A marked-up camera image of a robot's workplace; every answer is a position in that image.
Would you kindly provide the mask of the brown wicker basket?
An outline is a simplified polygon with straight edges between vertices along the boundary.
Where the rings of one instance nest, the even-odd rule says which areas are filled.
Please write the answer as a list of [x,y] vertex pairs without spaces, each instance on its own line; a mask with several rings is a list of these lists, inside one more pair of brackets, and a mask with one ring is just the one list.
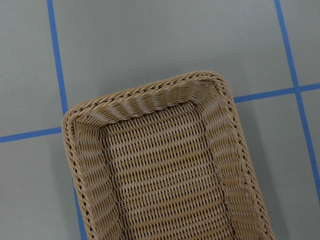
[[62,134],[89,240],[273,240],[227,82],[195,71],[101,96]]

